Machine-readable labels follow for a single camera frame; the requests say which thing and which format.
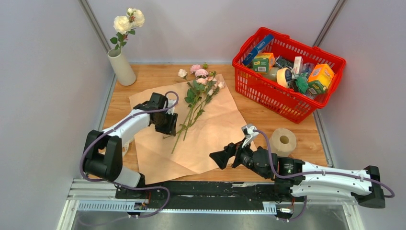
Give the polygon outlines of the white rose stem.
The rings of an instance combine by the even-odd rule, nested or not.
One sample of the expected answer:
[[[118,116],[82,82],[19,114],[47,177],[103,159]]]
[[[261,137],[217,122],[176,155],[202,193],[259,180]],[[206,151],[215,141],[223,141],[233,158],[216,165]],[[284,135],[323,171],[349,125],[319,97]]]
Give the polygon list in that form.
[[[126,44],[129,35],[135,35],[136,28],[145,23],[145,16],[140,9],[128,8],[125,16],[117,16],[113,21],[116,35],[110,39],[114,50],[121,50]]]

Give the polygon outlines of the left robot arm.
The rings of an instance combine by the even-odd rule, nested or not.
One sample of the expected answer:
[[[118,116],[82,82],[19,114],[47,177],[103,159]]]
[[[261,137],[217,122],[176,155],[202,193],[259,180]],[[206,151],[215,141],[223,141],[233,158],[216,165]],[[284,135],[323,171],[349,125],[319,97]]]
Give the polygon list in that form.
[[[142,175],[123,165],[126,151],[123,147],[130,143],[139,131],[154,125],[155,131],[175,136],[178,114],[175,106],[179,96],[175,92],[164,95],[152,93],[149,100],[139,103],[131,112],[110,128],[88,133],[84,151],[79,163],[82,177],[88,181],[108,181],[128,188],[132,197],[139,199],[146,194],[146,185],[140,182]]]

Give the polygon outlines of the pink and white flower bunch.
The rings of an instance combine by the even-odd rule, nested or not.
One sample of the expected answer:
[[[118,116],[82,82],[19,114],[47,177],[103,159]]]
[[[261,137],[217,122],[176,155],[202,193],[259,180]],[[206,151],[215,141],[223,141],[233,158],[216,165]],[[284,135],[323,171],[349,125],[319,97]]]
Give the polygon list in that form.
[[[179,142],[180,135],[183,134],[183,140],[186,139],[188,129],[192,127],[198,118],[205,112],[204,108],[208,105],[213,97],[217,95],[226,84],[222,80],[216,78],[216,71],[207,71],[208,65],[192,65],[190,70],[180,69],[178,76],[183,80],[187,80],[188,74],[192,74],[194,79],[192,81],[186,81],[188,90],[185,102],[188,105],[189,111],[182,124],[180,124],[180,130],[176,132],[177,139],[173,146],[171,153],[175,152],[176,146]]]

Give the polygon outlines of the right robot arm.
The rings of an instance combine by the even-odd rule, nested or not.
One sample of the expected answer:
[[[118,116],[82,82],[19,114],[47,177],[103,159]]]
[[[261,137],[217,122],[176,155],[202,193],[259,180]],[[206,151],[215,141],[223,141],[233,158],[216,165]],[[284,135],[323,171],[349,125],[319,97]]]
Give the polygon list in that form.
[[[264,179],[275,183],[273,194],[278,200],[288,197],[332,196],[354,199],[358,205],[368,208],[385,208],[385,197],[376,166],[362,170],[341,170],[316,164],[279,157],[267,149],[256,151],[242,142],[230,143],[222,151],[210,153],[210,158],[224,169],[233,158],[232,167],[243,165]]]

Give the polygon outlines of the pink wrapping paper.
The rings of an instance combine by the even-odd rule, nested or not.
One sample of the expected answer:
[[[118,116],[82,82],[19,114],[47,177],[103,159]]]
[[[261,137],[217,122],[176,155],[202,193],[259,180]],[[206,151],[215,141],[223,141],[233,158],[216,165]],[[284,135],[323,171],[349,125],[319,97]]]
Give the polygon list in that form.
[[[146,128],[135,135],[124,165],[142,173],[147,184],[168,180],[254,182],[260,177],[244,166],[221,170],[210,153],[223,149],[243,137],[246,124],[232,94],[234,75],[220,74],[226,86],[204,108],[203,114],[188,131],[166,137]]]

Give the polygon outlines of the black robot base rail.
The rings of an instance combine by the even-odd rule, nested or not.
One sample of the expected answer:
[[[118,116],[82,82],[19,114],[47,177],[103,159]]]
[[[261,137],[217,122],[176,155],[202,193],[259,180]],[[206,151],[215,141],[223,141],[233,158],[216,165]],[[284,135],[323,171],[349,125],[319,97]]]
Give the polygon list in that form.
[[[139,199],[147,202],[147,209],[162,208],[164,211],[185,212],[254,212],[266,211],[281,214],[274,204],[293,207],[295,202],[304,202],[304,197],[293,197],[289,189],[279,188],[274,183],[166,181],[155,184],[140,184],[139,190],[118,186],[117,199]]]

